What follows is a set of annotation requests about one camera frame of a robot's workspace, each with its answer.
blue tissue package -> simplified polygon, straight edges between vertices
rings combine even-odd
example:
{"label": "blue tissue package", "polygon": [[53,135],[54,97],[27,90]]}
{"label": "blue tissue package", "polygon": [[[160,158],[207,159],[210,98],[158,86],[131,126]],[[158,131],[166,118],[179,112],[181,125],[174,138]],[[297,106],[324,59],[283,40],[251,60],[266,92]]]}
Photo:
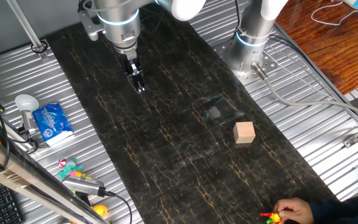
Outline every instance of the blue tissue package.
{"label": "blue tissue package", "polygon": [[40,129],[42,138],[49,146],[73,134],[66,115],[58,103],[38,108],[32,112],[32,116]]}

aluminum platform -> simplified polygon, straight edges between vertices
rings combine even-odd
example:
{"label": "aluminum platform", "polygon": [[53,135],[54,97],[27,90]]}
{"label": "aluminum platform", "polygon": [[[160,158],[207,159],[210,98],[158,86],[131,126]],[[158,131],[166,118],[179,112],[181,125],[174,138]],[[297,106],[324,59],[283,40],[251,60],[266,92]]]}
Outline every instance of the aluminum platform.
{"label": "aluminum platform", "polygon": [[[233,0],[208,0],[191,25],[210,46],[215,47],[232,37],[236,22]],[[83,172],[102,180],[109,190],[129,201],[134,212],[133,223],[143,223],[52,50],[47,50],[47,61],[41,61],[30,46],[0,55],[0,102],[6,107],[4,115],[12,124],[20,126],[20,112],[14,104],[14,98],[19,94],[34,96],[40,106],[59,102],[75,134],[53,147],[39,149],[33,155],[34,159],[56,175],[60,171],[57,166],[59,159],[77,158],[78,164],[84,165]],[[332,84],[294,50],[270,40],[265,51],[279,64],[269,73],[269,79],[284,98],[292,101],[331,98],[345,101]],[[243,81],[251,97],[340,200],[358,195],[358,144],[347,149],[342,143],[358,131],[358,122],[353,116],[337,106],[286,106],[272,96],[263,81]],[[34,201],[20,195],[19,198],[26,223],[64,221]],[[127,207],[118,198],[92,196],[89,199],[92,204],[100,203],[109,208],[108,220],[129,223]]]}
{"label": "aluminum platform", "polygon": [[[249,0],[238,2],[240,12],[250,3]],[[212,48],[220,51],[218,46],[229,41],[236,28],[234,0],[207,0],[190,24]],[[334,97],[347,101],[321,71],[315,72],[314,65],[305,64],[305,60],[289,47],[270,40],[265,52],[281,65],[268,75],[272,85],[285,99],[306,102]],[[240,80],[339,200],[358,195],[358,144],[347,149],[342,143],[358,131],[358,122],[347,111],[328,105],[306,108],[283,105],[272,96],[262,80],[249,82],[243,77]]]}
{"label": "aluminum platform", "polygon": [[[35,97],[40,106],[59,102],[74,135],[52,147],[40,148],[32,154],[32,157],[54,176],[62,170],[57,165],[59,159],[77,158],[77,165],[84,167],[82,172],[104,182],[107,189],[129,202],[134,224],[143,223],[52,50],[48,49],[47,53],[49,59],[46,61],[42,61],[34,54],[30,46],[0,55],[0,103],[6,109],[4,116],[17,128],[21,126],[21,113],[14,103],[15,97],[19,94]],[[39,132],[33,135],[33,138],[43,142]],[[33,200],[19,194],[18,198],[26,224],[56,224],[65,221],[60,215]],[[105,217],[107,220],[117,224],[129,223],[128,207],[118,198],[101,198],[92,195],[89,200],[92,205],[101,204],[108,207],[109,212]]]}

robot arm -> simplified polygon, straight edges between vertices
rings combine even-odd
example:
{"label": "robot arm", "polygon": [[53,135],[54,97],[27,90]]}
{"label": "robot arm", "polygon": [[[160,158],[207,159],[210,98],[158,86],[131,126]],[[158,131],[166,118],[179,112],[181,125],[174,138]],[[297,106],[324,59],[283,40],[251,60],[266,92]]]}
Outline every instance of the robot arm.
{"label": "robot arm", "polygon": [[78,12],[89,38],[98,39],[102,32],[116,50],[124,73],[132,78],[135,89],[145,91],[143,71],[136,53],[137,38],[140,34],[139,8],[150,3],[157,3],[180,21],[195,17],[206,0],[93,0],[100,24],[93,24],[88,12]]}
{"label": "robot arm", "polygon": [[[85,5],[91,0],[82,0]],[[236,75],[253,72],[254,62],[263,63],[263,49],[274,26],[276,18],[288,0],[253,0],[244,9],[237,39],[228,48],[224,61]],[[143,71],[136,53],[137,38],[140,34],[139,8],[157,3],[180,21],[195,17],[206,0],[93,0],[100,25],[93,24],[86,10],[79,10],[85,31],[91,40],[98,39],[102,32],[116,50],[124,73],[132,78],[136,91],[145,91]]]}

hand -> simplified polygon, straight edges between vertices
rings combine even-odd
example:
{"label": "hand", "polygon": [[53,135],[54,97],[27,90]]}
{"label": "hand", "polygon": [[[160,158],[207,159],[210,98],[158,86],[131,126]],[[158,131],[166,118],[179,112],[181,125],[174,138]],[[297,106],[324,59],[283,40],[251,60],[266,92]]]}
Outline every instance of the hand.
{"label": "hand", "polygon": [[273,208],[273,213],[278,213],[281,217],[280,224],[286,220],[293,220],[300,224],[313,224],[313,214],[310,206],[299,198],[279,200]]}

cube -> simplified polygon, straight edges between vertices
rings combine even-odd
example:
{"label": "cube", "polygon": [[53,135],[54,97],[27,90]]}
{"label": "cube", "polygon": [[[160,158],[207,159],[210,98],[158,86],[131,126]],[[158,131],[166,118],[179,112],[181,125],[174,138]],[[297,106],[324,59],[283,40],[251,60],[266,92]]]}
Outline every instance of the cube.
{"label": "cube", "polygon": [[237,122],[233,129],[236,144],[251,143],[255,138],[253,122]]}

